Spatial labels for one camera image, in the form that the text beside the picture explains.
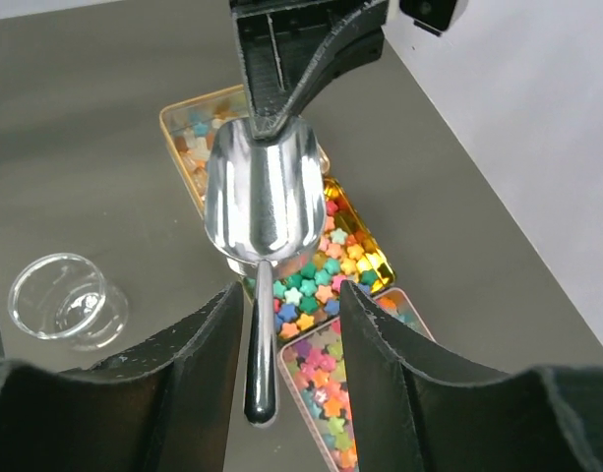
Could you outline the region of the silver metal scoop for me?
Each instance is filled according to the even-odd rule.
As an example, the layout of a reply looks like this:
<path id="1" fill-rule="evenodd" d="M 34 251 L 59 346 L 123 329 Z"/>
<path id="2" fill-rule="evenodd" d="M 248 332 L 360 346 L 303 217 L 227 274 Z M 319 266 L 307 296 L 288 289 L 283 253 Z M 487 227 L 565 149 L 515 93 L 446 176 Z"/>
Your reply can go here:
<path id="1" fill-rule="evenodd" d="M 278 410 L 273 284 L 312 259 L 327 219 L 320 156 L 301 117 L 264 141 L 248 119 L 228 121 L 211 149 L 205 230 L 232 270 L 255 281 L 244 399 L 255 427 Z"/>

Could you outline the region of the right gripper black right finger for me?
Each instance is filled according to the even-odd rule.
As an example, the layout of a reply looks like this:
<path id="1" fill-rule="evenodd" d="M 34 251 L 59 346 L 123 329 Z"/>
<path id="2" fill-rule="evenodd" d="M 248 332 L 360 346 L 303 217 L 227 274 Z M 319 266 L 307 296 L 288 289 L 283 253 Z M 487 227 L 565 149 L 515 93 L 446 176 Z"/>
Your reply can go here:
<path id="1" fill-rule="evenodd" d="M 603 471 L 603 367 L 498 371 L 350 281 L 339 314 L 361 470 Z"/>

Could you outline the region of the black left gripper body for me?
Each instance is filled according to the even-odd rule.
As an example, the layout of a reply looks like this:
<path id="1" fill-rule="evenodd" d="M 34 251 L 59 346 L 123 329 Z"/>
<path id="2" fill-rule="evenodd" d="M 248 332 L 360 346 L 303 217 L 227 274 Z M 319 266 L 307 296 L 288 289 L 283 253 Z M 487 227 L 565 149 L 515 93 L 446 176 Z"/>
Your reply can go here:
<path id="1" fill-rule="evenodd" d="M 335 79 L 380 59 L 388 1 L 231 1 L 247 79 Z"/>

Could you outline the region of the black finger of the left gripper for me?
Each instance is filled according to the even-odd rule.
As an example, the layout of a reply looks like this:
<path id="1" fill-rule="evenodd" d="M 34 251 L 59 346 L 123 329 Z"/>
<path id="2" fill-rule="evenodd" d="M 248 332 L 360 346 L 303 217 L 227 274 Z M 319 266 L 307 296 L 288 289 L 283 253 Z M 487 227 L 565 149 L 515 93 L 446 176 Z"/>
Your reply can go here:
<path id="1" fill-rule="evenodd" d="M 300 114 L 335 79 L 247 79 L 250 126 L 258 140 L 275 137 L 288 119 Z"/>

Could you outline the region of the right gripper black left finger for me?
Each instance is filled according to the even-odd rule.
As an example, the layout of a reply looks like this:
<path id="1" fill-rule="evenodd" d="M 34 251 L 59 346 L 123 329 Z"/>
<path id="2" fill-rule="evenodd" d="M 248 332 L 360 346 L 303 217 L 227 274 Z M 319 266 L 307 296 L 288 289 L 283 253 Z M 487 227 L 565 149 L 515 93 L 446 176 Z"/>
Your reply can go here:
<path id="1" fill-rule="evenodd" d="M 89 369 L 0 359 L 0 471 L 219 471 L 243 316 L 232 283 Z"/>

